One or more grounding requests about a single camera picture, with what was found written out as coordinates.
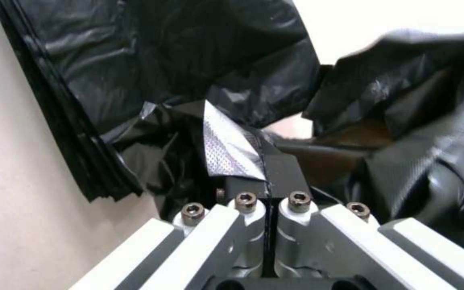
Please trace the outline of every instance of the machine part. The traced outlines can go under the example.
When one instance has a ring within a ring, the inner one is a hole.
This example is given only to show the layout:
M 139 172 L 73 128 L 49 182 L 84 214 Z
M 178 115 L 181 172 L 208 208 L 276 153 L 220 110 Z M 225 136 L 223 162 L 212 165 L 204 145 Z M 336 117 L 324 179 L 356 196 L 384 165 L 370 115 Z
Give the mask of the machine part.
M 318 207 L 309 200 L 308 210 L 295 212 L 291 209 L 290 198 L 283 199 L 278 205 L 277 235 L 275 246 L 274 270 L 279 277 L 309 277 L 309 270 L 319 276 L 319 267 L 316 262 L 309 259 L 311 255 L 302 248 L 304 241 L 298 240 L 297 236 L 304 235 L 299 231 L 307 231 L 311 215 L 318 212 Z
M 216 188 L 216 202 L 222 204 L 225 201 L 225 189 Z
M 455 288 L 464 289 L 463 248 L 414 218 L 389 222 L 379 231 Z
M 198 202 L 184 205 L 180 212 L 182 213 L 182 221 L 186 226 L 196 226 L 205 216 L 205 208 Z
M 199 204 L 199 206 L 201 206 L 203 208 L 204 215 L 203 215 L 203 217 L 201 217 L 201 219 L 203 219 L 205 216 L 207 216 L 207 214 L 209 213 L 209 210 L 205 209 L 201 204 Z M 189 235 L 191 233 L 191 231 L 193 231 L 193 229 L 195 229 L 195 226 L 188 226 L 186 224 L 185 220 L 182 218 L 182 211 L 179 211 L 175 215 L 175 217 L 173 218 L 173 225 L 178 226 L 179 228 L 184 230 L 184 236 L 186 236 L 186 237 L 187 237 L 187 235 Z
M 276 277 L 273 263 L 276 252 L 278 204 L 293 191 L 311 193 L 296 157 L 280 152 L 264 138 L 259 138 L 259 141 L 267 181 L 227 176 L 224 178 L 223 186 L 226 200 L 234 199 L 238 193 L 248 191 L 255 194 L 266 206 L 269 214 L 265 218 L 263 276 Z
M 292 268 L 284 265 L 284 263 L 280 262 L 278 259 L 275 260 L 273 269 L 279 277 L 284 278 L 322 278 L 322 274 L 318 270 L 307 267 Z
M 293 191 L 289 194 L 289 209 L 295 213 L 309 211 L 311 197 L 303 191 Z
M 216 204 L 141 289 L 201 289 L 209 278 L 226 276 L 244 250 L 246 232 L 238 211 Z
M 222 278 L 214 277 L 204 290 L 372 290 L 362 279 L 352 278 Z
M 368 218 L 370 218 L 370 209 L 366 204 L 362 202 L 349 202 L 346 204 L 346 208 L 350 209 L 350 211 L 360 219 L 368 222 Z
M 228 272 L 229 278 L 259 278 L 263 274 L 263 261 L 251 268 L 234 267 Z
M 234 203 L 240 213 L 252 213 L 255 211 L 255 206 L 257 205 L 257 197 L 255 194 L 246 191 L 239 193 L 234 198 Z
M 184 233 L 180 229 L 150 219 L 76 282 L 71 290 L 138 289 L 183 239 Z
M 262 274 L 266 207 L 258 202 L 253 193 L 239 193 L 228 203 L 244 216 L 246 236 L 249 239 L 241 252 L 229 277 L 260 277 Z
M 313 214 L 305 229 L 295 239 L 328 277 L 361 275 L 378 289 L 453 289 L 342 205 Z

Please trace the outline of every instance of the plastic sheet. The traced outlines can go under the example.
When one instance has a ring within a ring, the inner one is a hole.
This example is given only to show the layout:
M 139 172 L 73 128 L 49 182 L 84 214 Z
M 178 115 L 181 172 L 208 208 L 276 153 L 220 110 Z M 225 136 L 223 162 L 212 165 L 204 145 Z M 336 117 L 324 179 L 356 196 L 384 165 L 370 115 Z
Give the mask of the plastic sheet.
M 414 216 L 464 247 L 464 101 L 448 116 L 368 156 L 335 190 L 377 219 Z
M 340 59 L 304 111 L 317 135 L 383 116 L 395 138 L 453 110 L 464 96 L 464 35 L 396 31 Z
M 263 127 L 317 88 L 319 62 L 286 0 L 0 0 L 0 18 L 89 200 L 200 194 L 202 121 L 186 103 Z

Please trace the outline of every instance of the white strip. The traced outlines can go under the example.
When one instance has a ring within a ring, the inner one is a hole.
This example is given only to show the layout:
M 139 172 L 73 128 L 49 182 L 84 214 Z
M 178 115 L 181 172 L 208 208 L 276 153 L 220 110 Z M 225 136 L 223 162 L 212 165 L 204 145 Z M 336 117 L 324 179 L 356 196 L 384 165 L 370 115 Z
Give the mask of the white strip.
M 414 218 L 399 222 L 394 226 L 394 230 L 464 278 L 463 248 Z
M 368 226 L 346 207 L 331 206 L 322 210 L 321 215 L 385 270 L 392 273 L 392 276 L 406 288 L 453 289 L 449 283 L 385 238 L 372 226 Z M 341 256 L 341 249 L 338 249 L 335 254 Z
M 115 289 L 173 230 L 171 224 L 150 219 L 70 289 Z
M 185 289 L 238 216 L 238 211 L 215 205 L 141 289 Z

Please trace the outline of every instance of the silver metal cylinder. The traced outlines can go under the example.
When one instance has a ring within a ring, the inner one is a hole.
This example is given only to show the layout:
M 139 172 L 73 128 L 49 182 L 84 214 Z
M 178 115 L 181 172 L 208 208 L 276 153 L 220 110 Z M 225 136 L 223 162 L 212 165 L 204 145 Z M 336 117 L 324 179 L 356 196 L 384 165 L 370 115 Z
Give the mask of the silver metal cylinder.
M 298 240 L 309 230 L 311 215 L 318 207 L 304 192 L 293 192 L 278 205 L 275 273 L 279 277 L 321 277 L 320 266 L 311 259 L 304 241 Z
M 173 225 L 178 226 L 184 230 L 184 236 L 188 236 L 191 231 L 204 219 L 209 213 L 201 203 L 190 202 L 182 207 L 173 218 Z
M 230 200 L 228 207 L 237 209 L 243 215 L 245 234 L 249 238 L 229 277 L 260 277 L 263 272 L 266 207 L 253 193 L 239 193 L 234 200 Z

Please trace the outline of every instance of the hex socket screw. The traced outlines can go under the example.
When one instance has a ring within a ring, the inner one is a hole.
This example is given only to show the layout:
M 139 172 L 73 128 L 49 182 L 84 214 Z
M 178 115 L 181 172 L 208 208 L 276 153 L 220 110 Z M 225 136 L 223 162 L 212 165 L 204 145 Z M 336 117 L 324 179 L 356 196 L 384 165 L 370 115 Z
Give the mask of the hex socket screw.
M 189 202 L 182 207 L 182 221 L 186 226 L 196 226 L 205 216 L 201 203 Z
M 253 213 L 257 205 L 257 196 L 254 193 L 239 193 L 234 199 L 236 209 L 240 213 Z
M 370 209 L 368 206 L 366 206 L 366 204 L 361 202 L 349 202 L 346 204 L 346 208 L 360 219 L 368 222 L 368 218 L 370 217 Z
M 306 213 L 311 207 L 311 197 L 303 191 L 289 194 L 289 209 L 295 213 Z

